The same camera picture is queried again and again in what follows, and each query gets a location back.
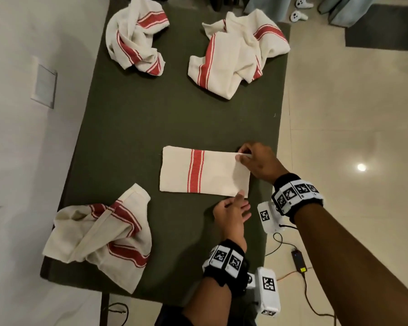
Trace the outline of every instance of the wall socket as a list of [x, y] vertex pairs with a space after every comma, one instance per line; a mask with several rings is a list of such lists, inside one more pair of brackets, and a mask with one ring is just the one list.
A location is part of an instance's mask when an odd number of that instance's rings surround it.
[[30, 98], [53, 109], [57, 71], [41, 63], [38, 58], [34, 57], [33, 59], [35, 60], [35, 82]]

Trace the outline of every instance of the kitchen towel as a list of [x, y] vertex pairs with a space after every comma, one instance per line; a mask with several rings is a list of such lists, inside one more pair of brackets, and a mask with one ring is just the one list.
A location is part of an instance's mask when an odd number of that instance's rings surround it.
[[54, 219], [43, 254], [64, 263], [87, 260], [132, 294], [151, 251], [149, 201], [134, 184], [111, 206], [65, 207]]
[[202, 24], [210, 42], [205, 57], [191, 56], [187, 74], [200, 87], [231, 99], [242, 80], [263, 75], [268, 57], [288, 53], [290, 46], [279, 27], [261, 10]]
[[237, 154], [165, 146], [160, 191], [234, 197], [244, 190], [247, 198], [250, 171], [236, 161]]
[[168, 18], [159, 3], [131, 0], [107, 24], [106, 46], [110, 57], [124, 70], [135, 65], [139, 71], [161, 76], [165, 62], [151, 46], [153, 35], [168, 26]]

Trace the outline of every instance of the white wall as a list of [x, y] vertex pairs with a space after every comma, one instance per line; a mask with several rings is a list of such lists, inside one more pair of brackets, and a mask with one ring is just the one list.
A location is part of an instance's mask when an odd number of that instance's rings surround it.
[[[0, 325], [98, 323], [99, 293], [51, 284], [39, 270], [107, 8], [108, 0], [0, 0]], [[54, 110], [30, 100], [32, 55], [58, 71]]]

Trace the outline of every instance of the wristband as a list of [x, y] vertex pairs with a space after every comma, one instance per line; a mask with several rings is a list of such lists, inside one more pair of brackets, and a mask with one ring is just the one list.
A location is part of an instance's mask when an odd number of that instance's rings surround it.
[[233, 297], [241, 296], [248, 284], [249, 262], [240, 246], [227, 239], [215, 246], [202, 266], [203, 277], [211, 277], [219, 286], [228, 285]]
[[275, 193], [272, 200], [278, 212], [289, 217], [294, 223], [294, 215], [303, 206], [317, 203], [323, 206], [323, 196], [310, 183], [293, 173], [288, 173], [277, 178], [274, 183]]

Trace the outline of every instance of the table top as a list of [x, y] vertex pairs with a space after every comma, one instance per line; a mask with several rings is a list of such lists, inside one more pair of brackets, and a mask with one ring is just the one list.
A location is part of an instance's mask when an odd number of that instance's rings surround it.
[[[109, 18], [127, 6], [111, 0]], [[242, 82], [228, 101], [198, 87], [188, 76], [191, 55], [204, 56], [208, 39], [201, 23], [223, 14], [163, 5], [170, 27], [154, 37], [166, 62], [163, 75], [149, 76], [112, 61], [104, 33], [87, 107], [60, 208], [113, 203], [134, 183], [150, 195], [148, 222], [153, 247], [133, 297], [184, 305], [202, 276], [201, 265], [219, 242], [213, 206], [221, 196], [159, 191], [164, 146], [235, 152], [247, 140], [277, 146], [287, 55], [266, 62], [263, 76]], [[280, 28], [288, 38], [290, 26]], [[245, 223], [250, 272], [265, 259], [266, 234], [256, 206], [272, 187], [251, 177], [252, 217]], [[90, 290], [129, 295], [95, 265], [44, 258], [41, 276]]]

